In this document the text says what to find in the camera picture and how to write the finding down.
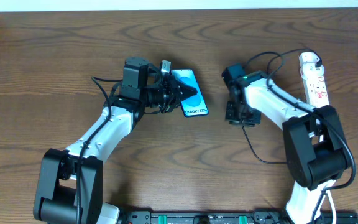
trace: white background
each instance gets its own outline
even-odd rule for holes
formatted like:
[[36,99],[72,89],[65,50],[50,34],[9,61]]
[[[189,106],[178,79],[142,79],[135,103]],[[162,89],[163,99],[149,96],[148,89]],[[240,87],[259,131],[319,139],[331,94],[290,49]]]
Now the white background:
[[358,0],[0,0],[0,12],[358,7]]

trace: blue phone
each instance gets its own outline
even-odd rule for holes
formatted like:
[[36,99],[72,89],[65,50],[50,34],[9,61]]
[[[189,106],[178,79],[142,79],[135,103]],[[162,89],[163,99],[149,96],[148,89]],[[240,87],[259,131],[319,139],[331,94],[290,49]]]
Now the blue phone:
[[193,71],[190,69],[172,70],[171,74],[179,82],[197,89],[197,95],[191,96],[181,102],[183,114],[186,117],[208,115],[209,111]]

